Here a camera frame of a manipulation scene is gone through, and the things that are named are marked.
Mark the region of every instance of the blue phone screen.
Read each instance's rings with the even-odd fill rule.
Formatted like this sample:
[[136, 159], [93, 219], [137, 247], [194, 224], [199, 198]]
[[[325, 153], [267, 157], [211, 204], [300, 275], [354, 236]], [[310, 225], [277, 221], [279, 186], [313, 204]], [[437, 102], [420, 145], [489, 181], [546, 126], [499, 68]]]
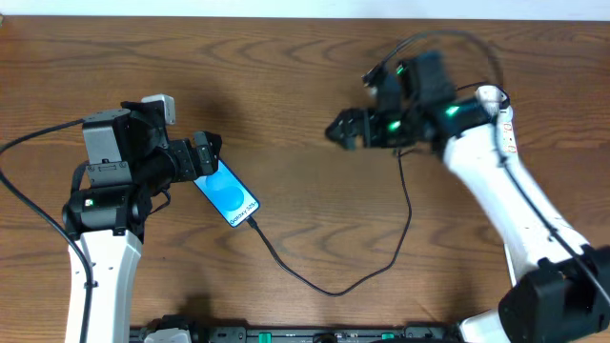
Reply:
[[232, 227], [258, 210], [258, 201], [222, 160], [218, 160], [217, 172], [201, 176], [194, 183]]

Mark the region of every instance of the wood grain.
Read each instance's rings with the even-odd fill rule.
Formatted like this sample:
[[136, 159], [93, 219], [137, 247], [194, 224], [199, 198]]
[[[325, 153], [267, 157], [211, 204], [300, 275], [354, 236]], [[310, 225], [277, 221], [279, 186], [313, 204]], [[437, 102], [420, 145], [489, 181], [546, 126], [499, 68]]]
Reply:
[[[3, 142], [164, 92], [171, 137], [222, 134], [223, 157], [262, 202], [257, 221], [294, 269], [341, 290], [391, 258], [407, 216], [388, 151], [346, 152], [323, 130], [365, 105], [359, 76], [400, 37], [471, 30], [499, 51], [522, 159], [595, 246], [610, 242], [610, 25], [567, 22], [15, 17], [0, 29]], [[453, 40], [457, 84], [484, 59]], [[56, 219], [87, 155], [80, 130], [8, 152], [3, 170]], [[133, 325], [166, 313], [207, 323], [404, 325], [456, 321], [509, 289], [501, 242], [473, 197], [431, 156], [404, 160], [413, 224], [389, 272], [326, 298], [283, 272], [256, 233], [232, 230], [192, 184], [147, 222]], [[66, 244], [0, 190], [0, 342], [63, 341]], [[601, 333], [587, 339], [607, 341]]]

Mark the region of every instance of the black cable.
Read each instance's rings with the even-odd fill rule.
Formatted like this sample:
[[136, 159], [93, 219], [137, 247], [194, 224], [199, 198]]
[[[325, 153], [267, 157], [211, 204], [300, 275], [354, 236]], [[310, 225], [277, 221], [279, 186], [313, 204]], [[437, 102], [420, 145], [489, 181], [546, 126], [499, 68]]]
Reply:
[[364, 281], [375, 277], [383, 272], [386, 272], [387, 270], [389, 270], [390, 268], [392, 268], [392, 266], [394, 266], [394, 264], [397, 261], [398, 258], [398, 254], [400, 253], [400, 248], [402, 248], [402, 243], [404, 241], [404, 237], [407, 234], [407, 231], [409, 230], [409, 226], [411, 225], [411, 217], [413, 214], [412, 208], [411, 208], [411, 200], [409, 199], [409, 193], [407, 192], [407, 185], [404, 182], [404, 171], [402, 170], [402, 161], [401, 158], [402, 156], [404, 156], [406, 153], [401, 154], [400, 150], [397, 151], [397, 158], [396, 160], [398, 161], [398, 169], [400, 170], [400, 182], [402, 183], [402, 189], [404, 190], [404, 196], [407, 200], [407, 207], [409, 208], [409, 216], [407, 217], [407, 223], [404, 226], [404, 230], [402, 231], [402, 235], [400, 236], [400, 239], [398, 240], [398, 245], [396, 246], [396, 251], [394, 252], [394, 257], [392, 258], [392, 261], [390, 261], [390, 263], [379, 269], [376, 272], [371, 272], [370, 274], [362, 277], [361, 279], [359, 279], [356, 283], [354, 283], [352, 286], [348, 287], [347, 289], [345, 289], [344, 291], [338, 292], [338, 293], [332, 293], [332, 292], [328, 292], [326, 290], [323, 290], [321, 288], [319, 288], [318, 286], [314, 285], [312, 282], [310, 282], [309, 280], [307, 280], [305, 277], [301, 276], [298, 274], [298, 272], [293, 271], [290, 267], [288, 267], [284, 261], [282, 261], [282, 259], [279, 257], [279, 255], [277, 254], [277, 252], [275, 251], [274, 246], [271, 244], [271, 242], [269, 241], [269, 239], [267, 239], [267, 237], [265, 236], [265, 234], [260, 230], [260, 228], [258, 228], [258, 224], [256, 223], [256, 221], [254, 220], [253, 217], [249, 217], [248, 218], [248, 224], [250, 224], [250, 226], [256, 230], [256, 232], [258, 232], [258, 235], [260, 236], [260, 238], [263, 240], [263, 243], [265, 243], [265, 245], [267, 246], [267, 249], [269, 250], [269, 252], [271, 253], [271, 256], [274, 258], [275, 262], [277, 262], [277, 264], [279, 265], [279, 267], [281, 267], [281, 269], [283, 269], [285, 272], [287, 272], [288, 274], [294, 276], [297, 280], [301, 281], [302, 283], [306, 284], [307, 286], [313, 288], [314, 290], [316, 290], [319, 293], [322, 293], [324, 295], [327, 296], [332, 296], [332, 297], [338, 297], [338, 296], [342, 296], [345, 295], [349, 292], [351, 292], [353, 289], [355, 289], [356, 287], [358, 287], [360, 284], [362, 284]]
[[536, 205], [534, 204], [534, 202], [532, 201], [532, 199], [530, 199], [530, 197], [527, 195], [527, 193], [525, 192], [525, 190], [521, 187], [520, 183], [518, 182], [518, 180], [516, 179], [516, 177], [513, 175], [513, 173], [511, 172], [511, 170], [508, 168], [508, 164], [506, 163], [507, 161], [507, 157], [502, 155], [501, 153], [501, 149], [499, 146], [499, 142], [498, 142], [498, 130], [496, 128], [494, 128], [494, 141], [496, 144], [496, 149], [498, 151], [498, 156], [499, 156], [499, 161], [500, 161], [500, 165], [504, 168], [504, 170], [506, 171], [506, 174], [508, 175], [508, 177], [511, 179], [511, 182], [513, 183], [513, 185], [515, 186], [515, 188], [517, 188], [518, 192], [521, 194], [521, 196], [523, 197], [523, 199], [525, 200], [525, 202], [527, 203], [527, 205], [532, 209], [532, 211], [536, 214], [536, 216], [539, 218], [540, 222], [542, 222], [542, 224], [544, 225], [544, 227], [546, 228], [546, 230], [549, 231], [549, 233], [551, 234], [551, 236], [555, 239], [557, 239], [557, 241], [559, 242], [559, 244], [570, 254], [570, 256], [572, 256], [572, 258], [574, 258], [574, 261], [576, 262], [576, 264], [579, 266], [579, 268], [582, 270], [582, 272], [584, 272], [585, 276], [587, 277], [587, 279], [589, 279], [589, 281], [593, 284], [593, 286], [598, 290], [598, 292], [600, 292], [601, 297], [603, 297], [603, 299], [606, 301], [606, 303], [608, 304], [608, 306], [610, 306], [610, 295], [608, 295], [608, 292], [603, 288], [603, 286], [600, 284], [600, 282], [598, 281], [597, 277], [593, 274], [593, 272], [591, 272], [591, 270], [589, 269], [589, 267], [586, 266], [586, 264], [582, 261], [582, 259], [580, 258], [580, 255], [578, 255], [573, 249], [572, 247], [570, 247], [570, 245], [563, 239], [563, 237], [561, 237], [561, 235], [559, 234], [559, 230], [557, 228], [555, 228], [545, 217], [544, 215], [542, 215], [542, 212], [536, 207]]
[[[59, 130], [69, 128], [69, 127], [72, 127], [72, 126], [75, 126], [78, 124], [82, 124], [84, 121], [85, 121], [84, 119], [79, 119], [79, 120], [75, 120], [75, 121], [72, 121], [72, 122], [69, 122], [66, 124], [57, 125], [52, 128], [47, 128], [47, 129], [44, 129], [41, 131], [27, 134], [23, 137], [10, 141], [6, 145], [4, 145], [2, 148], [0, 148], [0, 154], [4, 153], [4, 151], [16, 146], [17, 144], [25, 142], [34, 137], [38, 137], [40, 135], [43, 135], [43, 134], [49, 133], [49, 132], [53, 132], [53, 131], [59, 131]], [[26, 205], [28, 205], [34, 212], [36, 212], [36, 214], [40, 215], [49, 224], [51, 224], [51, 226], [59, 234], [61, 234], [61, 236], [66, 240], [66, 242], [68, 242], [68, 245], [74, 250], [74, 252], [76, 253], [76, 256], [78, 256], [78, 259], [80, 260], [80, 262], [83, 264], [83, 269], [85, 270], [85, 276], [87, 279], [87, 283], [85, 284], [85, 291], [86, 291], [85, 292], [85, 306], [84, 306], [84, 310], [83, 310], [83, 322], [81, 324], [81, 331], [80, 331], [80, 342], [81, 343], [87, 342], [87, 331], [89, 329], [89, 316], [90, 316], [90, 311], [91, 311], [91, 307], [92, 307], [93, 271], [92, 271], [91, 266], [89, 265], [89, 262], [87, 261], [87, 258], [85, 257], [85, 254], [83, 254], [83, 252], [78, 248], [76, 243], [74, 243], [74, 241], [68, 236], [66, 231], [64, 231], [64, 229], [50, 215], [48, 215], [46, 212], [44, 212], [41, 208], [39, 208], [36, 204], [34, 204], [33, 201], [29, 200], [27, 198], [27, 196], [25, 196], [23, 193], [21, 193], [19, 190], [17, 190], [17, 188], [15, 188], [12, 185], [12, 183], [4, 175], [2, 170], [0, 170], [0, 181], [2, 181], [2, 183], [7, 187], [7, 189], [9, 189], [9, 191], [11, 193], [13, 193], [19, 200], [23, 201]]]
[[502, 67], [499, 64], [499, 59], [496, 56], [495, 52], [491, 49], [491, 47], [487, 43], [485, 43], [480, 38], [478, 38], [477, 36], [473, 35], [472, 33], [468, 32], [468, 31], [462, 31], [462, 30], [427, 30], [427, 31], [424, 31], [424, 32], [416, 33], [416, 34], [412, 35], [411, 37], [409, 37], [407, 39], [404, 39], [400, 43], [398, 43], [396, 45], [396, 47], [392, 51], [390, 51], [390, 53], [388, 53], [381, 60], [381, 62], [379, 62], [377, 65], [378, 66], [385, 65], [400, 50], [410, 46], [411, 44], [413, 44], [413, 43], [415, 43], [415, 42], [417, 42], [417, 41], [419, 41], [421, 39], [428, 38], [429, 36], [432, 36], [432, 35], [449, 35], [449, 36], [463, 37], [463, 38], [466, 38], [466, 40], [468, 40], [469, 42], [475, 44], [483, 52], [483, 54], [485, 54], [485, 56], [487, 57], [489, 65], [492, 68], [492, 71], [494, 72], [494, 77], [496, 79], [496, 83], [499, 84], [501, 87], [503, 87], [503, 85], [504, 85], [504, 76], [502, 74]]

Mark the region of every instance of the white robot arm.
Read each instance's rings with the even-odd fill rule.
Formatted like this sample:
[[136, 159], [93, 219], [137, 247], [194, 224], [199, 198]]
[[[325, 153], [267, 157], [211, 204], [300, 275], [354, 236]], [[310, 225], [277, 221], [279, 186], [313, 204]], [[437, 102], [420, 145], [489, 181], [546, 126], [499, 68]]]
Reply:
[[[484, 86], [477, 92], [481, 102], [487, 101], [481, 98], [484, 92], [500, 96], [497, 88]], [[543, 258], [553, 263], [572, 258], [551, 237], [515, 182], [575, 252], [581, 254], [581, 246], [588, 242], [563, 219], [520, 163], [511, 122], [513, 109], [497, 111], [496, 125], [479, 126], [465, 131], [459, 138], [451, 138], [443, 162], [472, 192], [502, 237], [511, 282], [515, 286], [525, 274], [537, 269]], [[497, 310], [466, 319], [459, 329], [466, 342], [510, 342]]]

